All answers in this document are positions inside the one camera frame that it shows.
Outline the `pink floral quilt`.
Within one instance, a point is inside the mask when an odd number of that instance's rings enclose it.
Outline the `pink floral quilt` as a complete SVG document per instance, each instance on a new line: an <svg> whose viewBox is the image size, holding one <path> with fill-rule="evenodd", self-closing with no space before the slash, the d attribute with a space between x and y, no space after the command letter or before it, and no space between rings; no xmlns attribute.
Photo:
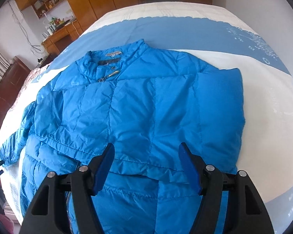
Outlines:
<svg viewBox="0 0 293 234"><path fill-rule="evenodd" d="M17 97L16 100L14 101L13 105L11 106L11 109L13 109L17 103L17 101L20 99L21 94L26 90L26 88L29 86L30 83L32 83L34 81L34 79L36 79L39 75L41 75L43 72L46 71L46 69L49 67L49 64L46 66L43 66L42 68L35 68L34 70L32 70L29 75L27 76L27 78L25 79Z"/></svg>

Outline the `wall shelf with items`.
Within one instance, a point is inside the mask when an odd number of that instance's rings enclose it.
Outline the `wall shelf with items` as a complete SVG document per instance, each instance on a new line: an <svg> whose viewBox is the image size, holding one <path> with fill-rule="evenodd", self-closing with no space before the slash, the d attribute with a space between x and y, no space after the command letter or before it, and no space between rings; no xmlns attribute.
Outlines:
<svg viewBox="0 0 293 234"><path fill-rule="evenodd" d="M53 8L55 8L59 3L64 0L37 0L33 5L32 8L38 17L41 19L46 15L46 13Z"/></svg>

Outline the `clutter on desk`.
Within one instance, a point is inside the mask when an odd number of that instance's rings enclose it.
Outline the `clutter on desk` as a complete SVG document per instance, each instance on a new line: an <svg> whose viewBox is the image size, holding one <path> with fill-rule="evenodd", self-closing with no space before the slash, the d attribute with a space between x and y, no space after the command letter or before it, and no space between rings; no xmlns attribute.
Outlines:
<svg viewBox="0 0 293 234"><path fill-rule="evenodd" d="M47 32L46 34L48 36L53 35L56 31L60 30L61 28L67 26L69 23L72 23L76 20L76 17L73 15L62 19L57 17L48 18L45 12L43 13L43 15L45 16L43 24Z"/></svg>

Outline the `wooden desk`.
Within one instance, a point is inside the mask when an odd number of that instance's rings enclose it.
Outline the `wooden desk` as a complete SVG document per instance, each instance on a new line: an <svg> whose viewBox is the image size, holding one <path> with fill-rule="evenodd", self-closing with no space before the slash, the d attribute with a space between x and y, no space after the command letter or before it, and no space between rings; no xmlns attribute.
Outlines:
<svg viewBox="0 0 293 234"><path fill-rule="evenodd" d="M47 37L42 42L42 46L52 57L57 57L66 47L78 39L81 34L83 34L83 30L79 22L74 20Z"/></svg>

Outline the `blue and white bed sheet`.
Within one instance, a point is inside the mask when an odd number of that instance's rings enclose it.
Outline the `blue and white bed sheet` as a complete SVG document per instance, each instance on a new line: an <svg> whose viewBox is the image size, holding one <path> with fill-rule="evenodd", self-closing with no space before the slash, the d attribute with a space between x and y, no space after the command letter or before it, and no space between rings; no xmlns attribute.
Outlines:
<svg viewBox="0 0 293 234"><path fill-rule="evenodd" d="M65 48L21 94L0 129L0 148L19 128L24 109L61 71L89 51L143 40L186 52L220 70L239 69L245 124L236 170L245 170L269 213L275 233L293 220L293 78L277 54L243 21L221 7L182 2L135 5L105 14ZM2 185L22 221L22 160L4 164Z"/></svg>

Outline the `blue puffer jacket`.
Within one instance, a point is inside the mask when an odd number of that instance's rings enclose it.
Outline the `blue puffer jacket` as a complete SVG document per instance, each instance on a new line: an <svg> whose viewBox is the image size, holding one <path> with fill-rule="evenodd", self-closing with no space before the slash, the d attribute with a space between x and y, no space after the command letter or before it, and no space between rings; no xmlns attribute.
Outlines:
<svg viewBox="0 0 293 234"><path fill-rule="evenodd" d="M22 160L24 215L48 172L71 173L112 143L112 167L92 199L105 233L189 233L202 198L179 145L234 173L244 124L239 69L139 40L89 51L56 75L24 109L0 159Z"/></svg>

